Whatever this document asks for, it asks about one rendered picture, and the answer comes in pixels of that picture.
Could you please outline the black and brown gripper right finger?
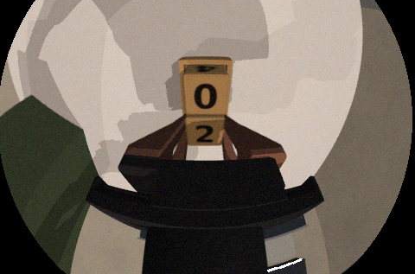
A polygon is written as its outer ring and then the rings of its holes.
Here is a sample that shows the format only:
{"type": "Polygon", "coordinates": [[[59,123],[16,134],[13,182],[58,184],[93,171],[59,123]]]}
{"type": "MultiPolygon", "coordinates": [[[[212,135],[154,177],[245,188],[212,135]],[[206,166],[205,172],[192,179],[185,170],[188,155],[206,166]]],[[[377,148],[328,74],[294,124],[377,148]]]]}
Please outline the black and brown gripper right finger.
{"type": "Polygon", "coordinates": [[[235,122],[226,114],[224,117],[225,124],[222,139],[224,160],[273,157],[278,167],[281,168],[287,155],[280,143],[235,122]],[[237,150],[237,155],[233,146],[237,150]]]}

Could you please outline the tan wooden number cube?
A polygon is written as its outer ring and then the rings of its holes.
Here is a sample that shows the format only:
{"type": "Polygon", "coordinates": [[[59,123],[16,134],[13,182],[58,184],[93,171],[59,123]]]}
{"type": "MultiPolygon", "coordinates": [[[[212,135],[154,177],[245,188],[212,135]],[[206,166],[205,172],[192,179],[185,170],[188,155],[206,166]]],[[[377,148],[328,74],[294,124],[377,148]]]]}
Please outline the tan wooden number cube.
{"type": "Polygon", "coordinates": [[[188,65],[182,75],[185,113],[226,114],[229,78],[222,65],[188,65]]]}
{"type": "Polygon", "coordinates": [[[189,146],[221,146],[224,115],[187,115],[185,125],[189,146]]]}

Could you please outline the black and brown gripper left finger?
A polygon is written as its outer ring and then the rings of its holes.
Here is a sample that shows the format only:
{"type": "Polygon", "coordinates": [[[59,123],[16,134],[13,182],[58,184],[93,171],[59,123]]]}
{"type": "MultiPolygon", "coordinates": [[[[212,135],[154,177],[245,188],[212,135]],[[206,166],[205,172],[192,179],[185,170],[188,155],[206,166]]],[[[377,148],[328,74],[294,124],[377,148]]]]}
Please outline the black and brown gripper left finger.
{"type": "Polygon", "coordinates": [[[182,115],[172,124],[130,143],[124,155],[153,156],[158,157],[159,159],[169,160],[186,160],[188,141],[185,116],[186,114],[182,115]],[[175,147],[176,151],[173,155],[175,147]]]}

